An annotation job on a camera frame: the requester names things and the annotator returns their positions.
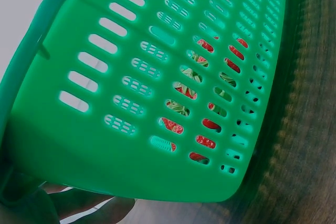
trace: human hand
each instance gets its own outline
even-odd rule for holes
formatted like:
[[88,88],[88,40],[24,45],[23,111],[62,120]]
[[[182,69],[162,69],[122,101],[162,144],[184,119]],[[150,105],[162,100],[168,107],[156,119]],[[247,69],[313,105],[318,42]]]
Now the human hand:
[[135,200],[91,193],[79,189],[62,191],[65,186],[46,184],[24,199],[18,206],[0,204],[0,223],[59,224],[60,220],[84,212],[111,199],[96,212],[73,224],[116,224],[133,208]]

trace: plastic surface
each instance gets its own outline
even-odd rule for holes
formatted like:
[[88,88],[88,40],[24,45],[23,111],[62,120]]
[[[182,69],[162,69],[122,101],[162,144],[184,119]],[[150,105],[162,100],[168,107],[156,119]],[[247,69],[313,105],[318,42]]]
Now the plastic surface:
[[[5,134],[11,160],[37,178],[98,193],[229,198],[242,182],[263,122],[285,1],[67,0],[11,111]],[[194,54],[208,64],[196,62]],[[201,82],[183,74],[187,68]],[[176,82],[197,98],[178,92]],[[172,100],[187,116],[167,107]],[[167,130],[163,118],[183,132]],[[204,119],[220,130],[205,127]],[[215,147],[200,144],[198,136]],[[192,153],[207,162],[192,160]]]
[[[65,0],[43,0],[0,83],[0,146],[2,144],[7,118],[21,83],[37,51],[43,50],[42,42],[64,1]],[[23,195],[29,194],[41,183],[40,180],[16,174],[10,164],[1,162],[0,201],[5,202],[7,205],[18,201]]]

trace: green plastic basket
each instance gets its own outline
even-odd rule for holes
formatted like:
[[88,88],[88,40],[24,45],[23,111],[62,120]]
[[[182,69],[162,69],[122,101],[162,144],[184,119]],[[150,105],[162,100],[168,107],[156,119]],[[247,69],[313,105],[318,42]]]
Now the green plastic basket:
[[0,86],[2,190],[20,174],[131,198],[229,198],[263,122],[285,1],[44,0]]

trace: red fruit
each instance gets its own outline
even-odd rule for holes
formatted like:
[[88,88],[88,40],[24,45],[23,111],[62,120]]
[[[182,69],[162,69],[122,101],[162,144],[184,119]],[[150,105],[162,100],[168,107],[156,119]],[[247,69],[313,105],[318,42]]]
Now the red fruit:
[[205,127],[209,128],[209,129],[216,130],[216,129],[220,128],[220,126],[218,124],[214,123],[213,121],[210,121],[209,119],[204,119],[202,123]]
[[194,161],[201,161],[206,159],[205,156],[202,156],[201,154],[195,153],[195,152],[191,152],[189,155],[190,159],[194,160]]
[[171,146],[172,146],[172,152],[175,152],[175,150],[176,150],[176,144],[171,143]]
[[162,118],[162,121],[166,128],[172,132],[175,132],[177,134],[182,134],[183,132],[183,127],[167,118]]
[[234,46],[230,45],[229,46],[230,51],[236,55],[239,59],[244,60],[244,55],[239,52]]
[[187,91],[186,91],[185,93],[183,93],[182,87],[178,87],[178,88],[175,88],[175,89],[176,89],[178,92],[180,92],[180,93],[186,95],[187,97],[189,97],[189,98],[191,98],[191,99],[193,99],[193,100],[195,100],[196,97],[197,97],[197,94],[191,95],[189,89],[187,89]]
[[196,141],[199,143],[199,144],[202,144],[208,148],[211,148],[211,149],[214,149],[216,147],[216,144],[214,141],[204,137],[204,136],[197,136],[196,137]]
[[213,46],[211,46],[208,42],[206,42],[203,39],[200,39],[197,43],[200,44],[204,49],[208,50],[209,52],[214,51]]
[[246,41],[244,41],[243,39],[237,39],[237,41],[245,48],[248,48],[248,45],[246,43]]
[[240,68],[236,65],[236,64],[234,64],[231,60],[229,60],[229,59],[225,59],[225,62],[227,63],[227,65],[229,66],[229,67],[231,67],[233,70],[235,70],[237,73],[240,73]]

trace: finger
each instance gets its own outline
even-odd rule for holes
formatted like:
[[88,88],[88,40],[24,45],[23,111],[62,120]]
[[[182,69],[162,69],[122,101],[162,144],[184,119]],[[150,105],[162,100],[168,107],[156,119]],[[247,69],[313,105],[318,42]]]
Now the finger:
[[74,188],[60,193],[49,194],[49,197],[55,205],[59,219],[62,220],[87,211],[113,196],[91,193]]
[[72,224],[116,224],[134,207],[135,200],[114,197],[96,212],[86,215]]
[[58,193],[60,191],[63,191],[64,189],[66,189],[68,186],[64,186],[64,185],[55,185],[55,184],[51,184],[49,182],[44,183],[41,188],[46,191],[46,193],[48,194],[54,194],[54,193]]

